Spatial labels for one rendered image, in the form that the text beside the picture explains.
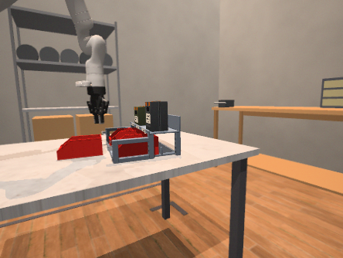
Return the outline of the olive green tool case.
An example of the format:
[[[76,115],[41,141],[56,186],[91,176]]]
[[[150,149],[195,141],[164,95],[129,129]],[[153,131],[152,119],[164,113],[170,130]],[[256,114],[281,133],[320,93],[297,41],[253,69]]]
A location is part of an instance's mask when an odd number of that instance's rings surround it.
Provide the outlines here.
[[[146,125],[145,106],[134,107],[134,123],[139,126]]]

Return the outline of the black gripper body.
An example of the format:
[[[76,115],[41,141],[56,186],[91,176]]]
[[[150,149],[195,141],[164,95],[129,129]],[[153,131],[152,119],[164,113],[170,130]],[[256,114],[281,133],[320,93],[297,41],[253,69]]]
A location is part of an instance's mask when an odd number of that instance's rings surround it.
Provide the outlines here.
[[[90,95],[90,99],[97,99],[98,107],[101,107],[102,98],[106,94],[105,87],[87,87],[87,94]]]

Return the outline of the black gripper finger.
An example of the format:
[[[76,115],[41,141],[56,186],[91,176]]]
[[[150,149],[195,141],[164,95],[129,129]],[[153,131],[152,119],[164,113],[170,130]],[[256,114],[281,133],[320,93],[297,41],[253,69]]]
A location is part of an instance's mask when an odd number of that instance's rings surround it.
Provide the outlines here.
[[[108,109],[108,105],[109,105],[109,100],[105,100],[104,98],[102,98],[102,107],[99,108],[98,107],[98,102],[97,99],[94,100],[94,103],[96,104],[96,109],[98,111],[98,116],[99,117],[99,124],[104,124],[104,115],[107,113],[107,109]],[[101,110],[100,110],[101,109]],[[105,109],[105,111],[104,111]]]
[[[93,119],[94,119],[94,123],[95,124],[99,124],[99,121],[98,121],[98,113],[97,113],[97,111],[96,111],[96,108],[94,107],[94,100],[91,100],[91,102],[90,101],[87,101],[87,106],[88,106],[88,108],[89,108],[89,111],[90,111],[90,113],[92,114],[93,113]],[[92,112],[92,110],[93,110],[93,112]]]

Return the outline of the black tool case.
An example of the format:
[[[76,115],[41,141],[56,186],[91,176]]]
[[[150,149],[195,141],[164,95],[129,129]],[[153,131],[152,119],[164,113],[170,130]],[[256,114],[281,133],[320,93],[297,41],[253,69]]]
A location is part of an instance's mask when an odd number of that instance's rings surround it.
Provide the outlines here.
[[[145,102],[146,129],[153,131],[168,130],[168,101]]]

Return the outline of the grey metal shelf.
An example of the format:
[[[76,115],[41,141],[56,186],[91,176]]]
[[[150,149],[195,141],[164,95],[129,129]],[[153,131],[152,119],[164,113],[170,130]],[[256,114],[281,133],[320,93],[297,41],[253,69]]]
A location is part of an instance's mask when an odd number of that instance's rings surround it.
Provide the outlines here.
[[[119,139],[119,140],[112,140],[112,146],[109,144],[109,136],[110,131],[115,131],[119,128],[132,128],[136,127],[137,129],[143,131],[144,133],[148,134],[147,137],[137,137],[137,138],[128,138],[128,139]],[[153,159],[159,156],[165,155],[181,155],[181,116],[170,115],[168,114],[168,130],[167,131],[149,131],[146,129],[146,125],[139,126],[133,122],[131,122],[130,127],[110,127],[105,128],[105,131],[102,131],[102,135],[106,135],[106,142],[107,142],[107,151],[110,152],[110,156],[114,164],[117,163],[124,163],[129,161],[141,161],[147,159]],[[155,155],[154,152],[154,134],[168,134],[168,133],[175,133],[175,150],[171,149],[170,147],[162,144],[160,141],[158,142],[158,153]],[[119,144],[133,144],[133,143],[141,143],[147,142],[148,143],[148,154],[142,155],[135,155],[135,156],[128,156],[119,158],[118,154],[118,145]],[[112,155],[113,153],[113,155]]]

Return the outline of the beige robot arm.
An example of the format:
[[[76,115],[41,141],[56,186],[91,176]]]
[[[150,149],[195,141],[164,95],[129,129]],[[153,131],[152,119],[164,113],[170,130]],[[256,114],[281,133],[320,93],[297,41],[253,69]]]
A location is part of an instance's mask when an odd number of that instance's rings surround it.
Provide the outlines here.
[[[18,0],[0,0],[0,12],[7,9]],[[76,34],[81,50],[86,55],[92,55],[86,61],[88,81],[76,82],[76,87],[105,87],[104,57],[106,44],[101,36],[90,36],[93,21],[84,0],[65,0],[66,6],[76,27]],[[90,85],[91,84],[91,85]]]

